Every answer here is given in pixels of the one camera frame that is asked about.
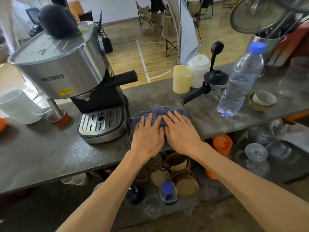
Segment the person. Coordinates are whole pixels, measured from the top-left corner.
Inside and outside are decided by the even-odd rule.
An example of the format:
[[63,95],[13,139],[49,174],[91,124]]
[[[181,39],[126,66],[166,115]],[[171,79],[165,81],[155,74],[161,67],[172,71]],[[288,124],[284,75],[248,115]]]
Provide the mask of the person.
[[[167,126],[159,128],[161,119]],[[191,121],[178,112],[141,117],[131,149],[115,171],[58,228],[57,232],[110,231],[123,198],[141,167],[157,155],[164,136],[178,153],[187,155],[216,175],[266,232],[309,231],[309,204],[223,157],[201,141]]]

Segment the metal drip tray grate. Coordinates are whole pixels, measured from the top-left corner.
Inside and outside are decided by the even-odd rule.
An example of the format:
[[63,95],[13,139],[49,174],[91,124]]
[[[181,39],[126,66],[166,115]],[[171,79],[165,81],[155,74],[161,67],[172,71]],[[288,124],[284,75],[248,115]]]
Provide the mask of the metal drip tray grate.
[[85,136],[102,135],[118,128],[122,120],[122,106],[83,114],[79,132]]

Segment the towel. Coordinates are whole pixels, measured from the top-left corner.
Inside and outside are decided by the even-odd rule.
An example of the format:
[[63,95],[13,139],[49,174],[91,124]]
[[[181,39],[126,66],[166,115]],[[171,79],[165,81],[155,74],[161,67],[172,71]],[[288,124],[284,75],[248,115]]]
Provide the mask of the towel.
[[[129,137],[127,139],[129,148],[131,148],[134,128],[135,128],[136,124],[140,121],[142,116],[144,116],[145,120],[146,120],[146,118],[148,117],[149,113],[152,113],[153,116],[152,116],[151,125],[153,125],[158,116],[160,116],[160,115],[161,116],[162,115],[168,116],[168,111],[170,111],[172,113],[174,113],[174,111],[178,111],[180,113],[180,115],[184,115],[185,117],[190,118],[188,113],[186,112],[186,110],[181,108],[181,107],[160,106],[160,105],[151,106],[148,110],[140,112],[139,116],[131,117],[129,119]],[[161,123],[160,123],[160,127],[165,127],[165,126],[166,126],[166,123],[162,119]],[[170,148],[170,145],[168,144],[166,139],[165,139],[163,148]]]

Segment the blue bottle cap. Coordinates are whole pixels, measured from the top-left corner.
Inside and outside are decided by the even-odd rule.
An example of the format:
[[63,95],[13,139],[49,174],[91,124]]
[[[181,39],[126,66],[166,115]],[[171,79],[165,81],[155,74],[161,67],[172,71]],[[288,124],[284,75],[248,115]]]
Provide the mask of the blue bottle cap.
[[252,54],[262,54],[266,49],[267,44],[264,42],[252,42],[248,47],[248,52]]
[[164,194],[170,195],[170,194],[172,194],[174,187],[170,182],[164,182],[162,184],[162,190],[163,190]]

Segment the espresso machine lid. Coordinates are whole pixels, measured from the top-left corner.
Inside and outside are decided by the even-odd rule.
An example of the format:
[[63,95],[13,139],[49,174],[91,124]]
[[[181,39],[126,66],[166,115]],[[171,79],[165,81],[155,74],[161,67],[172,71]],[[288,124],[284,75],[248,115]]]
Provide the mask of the espresso machine lid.
[[63,58],[79,51],[91,38],[95,23],[84,21],[77,24],[79,33],[67,39],[54,39],[41,32],[15,52],[8,59],[9,63],[14,66],[28,66]]

